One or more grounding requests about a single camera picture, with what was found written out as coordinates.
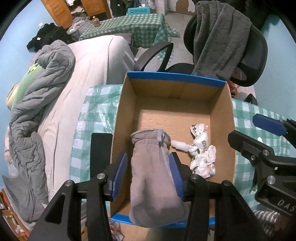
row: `black chair seat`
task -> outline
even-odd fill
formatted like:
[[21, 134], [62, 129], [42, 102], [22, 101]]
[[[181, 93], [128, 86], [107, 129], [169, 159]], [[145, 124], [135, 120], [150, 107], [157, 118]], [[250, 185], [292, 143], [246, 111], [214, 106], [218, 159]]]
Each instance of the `black chair seat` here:
[[178, 63], [178, 64], [172, 65], [171, 67], [168, 67], [165, 70], [165, 72], [177, 73], [177, 74], [192, 74], [193, 69], [194, 69], [193, 64]]

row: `wall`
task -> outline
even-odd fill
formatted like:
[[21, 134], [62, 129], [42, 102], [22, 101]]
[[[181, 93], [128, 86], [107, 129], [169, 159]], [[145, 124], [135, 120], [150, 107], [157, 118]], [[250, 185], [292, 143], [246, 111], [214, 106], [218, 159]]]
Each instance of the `wall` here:
[[[32, 0], [14, 19], [3, 38], [0, 40], [1, 96], [0, 96], [0, 176], [8, 176], [7, 163], [4, 159], [4, 135], [9, 122], [6, 97], [12, 85], [19, 83], [28, 69], [35, 53], [30, 53], [26, 45], [40, 29], [39, 23], [54, 22], [40, 0]], [[0, 177], [0, 188], [3, 188]]]
[[171, 12], [194, 14], [195, 5], [192, 0], [168, 0], [168, 8]]
[[[276, 15], [266, 20], [262, 33], [268, 45], [265, 69], [254, 85], [258, 105], [296, 120], [296, 43]], [[296, 157], [296, 150], [290, 155]]]
[[168, 13], [168, 0], [155, 0], [156, 12], [166, 15]]

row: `office chair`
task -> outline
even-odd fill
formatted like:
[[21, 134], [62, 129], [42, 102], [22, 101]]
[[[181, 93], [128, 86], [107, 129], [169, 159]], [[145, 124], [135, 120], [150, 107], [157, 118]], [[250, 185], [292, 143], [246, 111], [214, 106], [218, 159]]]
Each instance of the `office chair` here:
[[[197, 15], [193, 15], [188, 22], [184, 32], [184, 45], [186, 49], [194, 55], [194, 36], [197, 25]], [[137, 60], [134, 71], [144, 71], [146, 65], [155, 57], [160, 51], [166, 49], [165, 57], [157, 70], [157, 72], [192, 74], [194, 64], [178, 63], [170, 67], [167, 64], [173, 50], [173, 43], [168, 41], [159, 42], [146, 50]], [[261, 76], [267, 59], [267, 43], [260, 31], [251, 25], [249, 38], [242, 59], [239, 62], [236, 70], [233, 72], [230, 81], [233, 83], [248, 87], [256, 83]]]

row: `blue gripper pad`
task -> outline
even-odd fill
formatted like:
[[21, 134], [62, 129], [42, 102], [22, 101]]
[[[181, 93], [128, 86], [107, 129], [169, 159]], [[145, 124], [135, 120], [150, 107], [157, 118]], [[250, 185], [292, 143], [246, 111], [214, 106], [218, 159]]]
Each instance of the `blue gripper pad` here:
[[176, 161], [172, 153], [169, 156], [169, 164], [177, 195], [183, 201], [185, 198], [183, 179], [181, 177], [181, 174], [179, 172], [179, 169], [177, 167]]
[[266, 130], [279, 137], [284, 136], [287, 132], [287, 129], [282, 122], [260, 114], [253, 116], [253, 124], [256, 127]]
[[113, 182], [112, 182], [111, 196], [112, 196], [113, 200], [115, 200], [120, 193], [120, 189], [121, 189], [121, 186], [123, 183], [124, 175], [126, 173], [127, 165], [128, 165], [128, 156], [125, 153], [121, 159], [119, 168], [118, 168], [117, 173], [116, 173], [116, 175], [113, 179]]

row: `wooden door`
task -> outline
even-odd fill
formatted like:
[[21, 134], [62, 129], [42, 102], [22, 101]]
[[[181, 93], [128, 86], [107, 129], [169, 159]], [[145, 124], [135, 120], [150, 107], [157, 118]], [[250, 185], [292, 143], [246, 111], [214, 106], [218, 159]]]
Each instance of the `wooden door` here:
[[90, 17], [106, 12], [102, 0], [81, 0], [81, 3], [87, 15]]
[[64, 0], [41, 1], [58, 26], [67, 28], [72, 24], [72, 15]]

